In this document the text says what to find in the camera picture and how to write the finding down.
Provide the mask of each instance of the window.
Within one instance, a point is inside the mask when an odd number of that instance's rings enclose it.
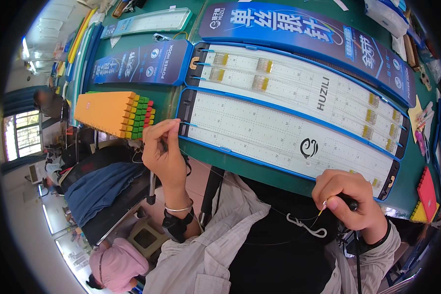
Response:
[[[38,110],[4,118],[3,123],[8,161],[42,150]]]

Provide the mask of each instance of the silver bracelet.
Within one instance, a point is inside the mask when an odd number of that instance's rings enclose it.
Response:
[[[185,211],[185,210],[189,210],[189,209],[191,209],[192,207],[193,207],[193,199],[189,199],[189,200],[191,200],[191,204],[187,207],[187,208],[182,208],[182,209],[169,209],[168,207],[166,207],[166,204],[165,204],[165,209],[166,210],[168,210],[168,211],[172,211],[172,212],[180,212],[180,211]]]

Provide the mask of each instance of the right hand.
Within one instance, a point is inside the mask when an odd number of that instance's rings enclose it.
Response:
[[[354,231],[362,230],[367,244],[377,243],[387,232],[387,220],[380,206],[372,196],[372,186],[360,173],[348,173],[342,170],[326,169],[316,178],[312,198],[320,210],[327,200],[327,208],[339,218],[345,226]],[[351,211],[338,196],[343,192],[356,201],[358,209]]]
[[[178,146],[180,121],[164,120],[145,127],[142,133],[142,162],[159,177],[164,190],[185,190],[186,162]],[[167,144],[168,151],[165,151],[162,140]]]

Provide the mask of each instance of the blue jacket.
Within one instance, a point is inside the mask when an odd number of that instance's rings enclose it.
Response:
[[[140,163],[117,162],[86,174],[72,184],[64,197],[78,226],[83,227],[145,170]]]

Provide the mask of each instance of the stool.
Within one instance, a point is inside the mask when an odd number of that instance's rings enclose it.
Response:
[[[166,234],[160,234],[149,225],[150,217],[138,221],[127,240],[147,259],[157,251],[166,240]]]

